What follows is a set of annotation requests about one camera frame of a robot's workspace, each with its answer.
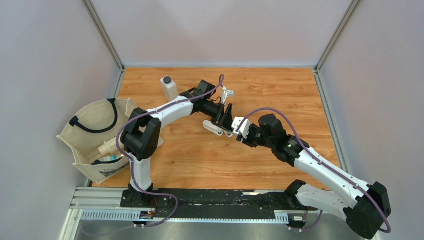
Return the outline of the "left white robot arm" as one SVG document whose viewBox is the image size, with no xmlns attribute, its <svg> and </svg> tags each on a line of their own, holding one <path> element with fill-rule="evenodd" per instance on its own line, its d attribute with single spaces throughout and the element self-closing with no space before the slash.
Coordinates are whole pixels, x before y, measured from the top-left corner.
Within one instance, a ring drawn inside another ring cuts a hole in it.
<svg viewBox="0 0 424 240">
<path fill-rule="evenodd" d="M 130 164 L 128 188 L 135 192 L 133 200 L 140 207 L 148 207 L 153 201 L 151 158 L 159 146 L 163 128 L 181 118 L 202 113 L 210 117 L 206 123 L 210 131 L 228 137 L 233 135 L 233 104 L 227 103 L 224 96 L 219 102 L 211 99 L 218 88 L 223 88 L 223 81 L 223 75 L 219 77 L 218 85 L 201 80 L 197 87 L 179 94 L 162 106 L 148 110 L 136 108 L 119 130 L 116 143 L 123 146 L 118 151 L 128 157 Z"/>
</svg>

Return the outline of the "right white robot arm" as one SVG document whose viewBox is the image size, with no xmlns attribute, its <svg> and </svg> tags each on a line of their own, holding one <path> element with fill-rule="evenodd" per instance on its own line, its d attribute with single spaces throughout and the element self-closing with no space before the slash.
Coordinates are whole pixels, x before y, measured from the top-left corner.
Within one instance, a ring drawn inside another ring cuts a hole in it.
<svg viewBox="0 0 424 240">
<path fill-rule="evenodd" d="M 271 149 L 283 163 L 297 168 L 321 183 L 321 190 L 301 180 L 295 180 L 286 190 L 286 205 L 293 209 L 312 207 L 344 220 L 360 237 L 371 240 L 392 213 L 387 188 L 376 181 L 370 184 L 343 171 L 296 135 L 286 132 L 274 114 L 263 115 L 259 124 L 236 117 L 231 125 L 237 140 L 251 148 Z"/>
</svg>

